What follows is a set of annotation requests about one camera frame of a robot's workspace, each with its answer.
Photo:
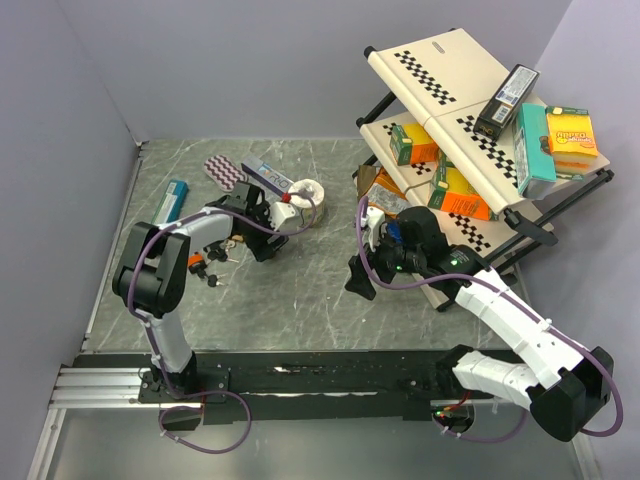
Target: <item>blue object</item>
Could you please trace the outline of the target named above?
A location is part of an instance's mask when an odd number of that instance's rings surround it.
[[[182,180],[170,180],[151,223],[159,225],[177,220],[189,187]]]

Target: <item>checkered pattern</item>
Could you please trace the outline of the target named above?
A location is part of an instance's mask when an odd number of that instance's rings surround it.
[[[464,118],[457,118],[456,121],[462,126],[462,129],[469,134],[471,140],[478,144],[478,148],[482,150],[487,158],[493,162],[500,173],[509,180],[515,188],[518,187],[518,179],[516,177],[515,162],[507,158],[504,150],[498,149],[498,144],[483,135],[473,133],[473,124],[475,117],[467,115]]]
[[[411,165],[411,168],[415,170],[416,175],[424,175],[425,173],[431,173],[431,169],[427,167],[426,163],[415,163]]]
[[[385,129],[387,135],[391,136],[391,129],[397,125],[396,122],[391,122],[389,125],[383,125],[382,128]]]
[[[456,226],[461,227],[460,231],[467,237],[467,242],[476,252],[480,253],[487,248],[491,248],[491,244],[484,241],[484,235],[478,233],[478,227],[471,225],[470,218],[456,215],[455,213],[450,213],[449,216],[455,219]]]
[[[435,78],[429,75],[429,72],[418,63],[409,50],[396,53],[395,56],[399,59],[400,63],[404,65],[404,68],[406,68],[418,82],[424,85],[425,90],[429,92],[433,98],[438,100],[440,105],[446,105],[447,103],[456,101],[447,90],[442,88],[442,85],[440,85]]]

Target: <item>black box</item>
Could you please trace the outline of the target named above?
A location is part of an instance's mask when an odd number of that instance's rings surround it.
[[[539,72],[524,65],[516,65],[500,88],[484,106],[473,127],[475,133],[498,140],[498,137],[511,120],[516,117],[520,105],[533,89]]]

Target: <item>pink object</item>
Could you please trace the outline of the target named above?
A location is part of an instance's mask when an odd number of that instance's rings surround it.
[[[205,160],[204,173],[227,193],[233,190],[236,182],[246,182],[249,179],[246,173],[240,171],[224,155],[215,155]]]

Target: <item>white label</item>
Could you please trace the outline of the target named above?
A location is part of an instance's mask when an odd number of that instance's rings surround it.
[[[165,197],[164,202],[162,202],[162,207],[158,210],[158,215],[156,217],[156,223],[165,223],[169,218],[169,213],[173,209],[173,206],[176,204],[177,196],[168,195]]]
[[[498,123],[502,123],[504,122],[504,119],[507,118],[507,115],[510,111],[511,108],[507,107],[506,105],[500,105],[500,108],[496,111],[496,113],[493,114],[493,117],[491,118],[493,118]]]
[[[527,67],[518,67],[509,81],[500,89],[496,100],[515,106],[534,78],[536,78],[536,72]]]
[[[514,154],[516,158],[516,176],[518,187],[520,187],[529,177],[529,161],[527,160],[527,149],[524,143],[524,128],[520,128],[514,143]]]

